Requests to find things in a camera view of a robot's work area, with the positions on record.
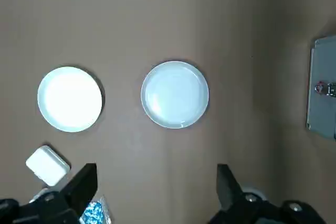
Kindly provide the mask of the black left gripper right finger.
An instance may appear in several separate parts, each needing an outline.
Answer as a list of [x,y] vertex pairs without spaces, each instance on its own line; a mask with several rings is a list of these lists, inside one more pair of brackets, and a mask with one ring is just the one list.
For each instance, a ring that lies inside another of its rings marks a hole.
[[243,191],[227,164],[217,165],[216,192],[220,210],[209,223],[325,223],[308,203],[286,200],[276,206],[255,191]]

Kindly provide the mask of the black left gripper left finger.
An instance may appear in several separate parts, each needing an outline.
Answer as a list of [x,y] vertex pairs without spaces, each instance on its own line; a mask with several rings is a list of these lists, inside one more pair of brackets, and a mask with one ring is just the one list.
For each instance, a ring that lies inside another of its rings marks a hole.
[[79,223],[97,190],[97,165],[87,163],[60,191],[47,191],[22,206],[1,199],[1,223]]

